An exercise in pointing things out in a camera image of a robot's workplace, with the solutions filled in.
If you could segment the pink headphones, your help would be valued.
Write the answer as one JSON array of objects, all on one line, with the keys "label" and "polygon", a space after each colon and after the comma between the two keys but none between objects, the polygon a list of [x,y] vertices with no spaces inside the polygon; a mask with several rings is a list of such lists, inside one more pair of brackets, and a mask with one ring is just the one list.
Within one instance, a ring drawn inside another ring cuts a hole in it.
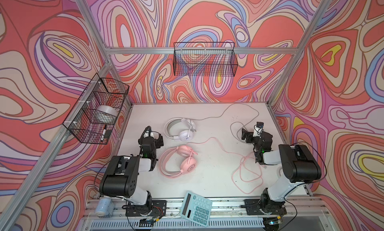
[{"label": "pink headphones", "polygon": [[159,158],[159,172],[168,179],[187,175],[197,167],[197,156],[198,153],[186,145],[169,148]]}]

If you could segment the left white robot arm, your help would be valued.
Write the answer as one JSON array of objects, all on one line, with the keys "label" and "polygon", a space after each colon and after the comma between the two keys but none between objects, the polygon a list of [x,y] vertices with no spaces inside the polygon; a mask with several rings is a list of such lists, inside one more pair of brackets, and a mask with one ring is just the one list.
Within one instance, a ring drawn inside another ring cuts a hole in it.
[{"label": "left white robot arm", "polygon": [[133,206],[153,207],[152,195],[138,185],[138,176],[152,172],[157,164],[157,149],[164,145],[163,137],[139,139],[137,156],[113,156],[103,175],[99,192],[103,196],[125,199]]}]

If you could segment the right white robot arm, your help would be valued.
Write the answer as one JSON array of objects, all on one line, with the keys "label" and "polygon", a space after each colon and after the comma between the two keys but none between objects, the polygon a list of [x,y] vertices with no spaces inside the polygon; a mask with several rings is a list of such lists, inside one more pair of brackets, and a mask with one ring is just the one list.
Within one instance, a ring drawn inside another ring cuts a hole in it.
[{"label": "right white robot arm", "polygon": [[248,132],[242,129],[241,140],[254,146],[256,163],[263,166],[281,165],[283,174],[269,188],[266,188],[256,206],[262,213],[270,214],[280,210],[288,194],[297,187],[318,181],[322,170],[307,146],[279,145],[272,149],[273,136],[267,132]]}]

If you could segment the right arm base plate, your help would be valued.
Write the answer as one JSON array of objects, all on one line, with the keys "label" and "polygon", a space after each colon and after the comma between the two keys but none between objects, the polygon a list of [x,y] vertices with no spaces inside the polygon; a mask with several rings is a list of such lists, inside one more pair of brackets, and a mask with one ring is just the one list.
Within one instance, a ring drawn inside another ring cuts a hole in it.
[{"label": "right arm base plate", "polygon": [[275,202],[261,199],[246,199],[240,207],[246,209],[249,216],[284,216],[287,214],[285,202]]}]

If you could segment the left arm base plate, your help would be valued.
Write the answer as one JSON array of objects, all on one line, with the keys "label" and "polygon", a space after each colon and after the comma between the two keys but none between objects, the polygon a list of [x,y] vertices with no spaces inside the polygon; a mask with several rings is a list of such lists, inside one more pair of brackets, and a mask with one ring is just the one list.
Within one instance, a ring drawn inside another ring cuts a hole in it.
[{"label": "left arm base plate", "polygon": [[122,206],[127,217],[153,217],[158,218],[166,214],[167,201],[147,201],[144,205],[133,205],[127,202]]}]

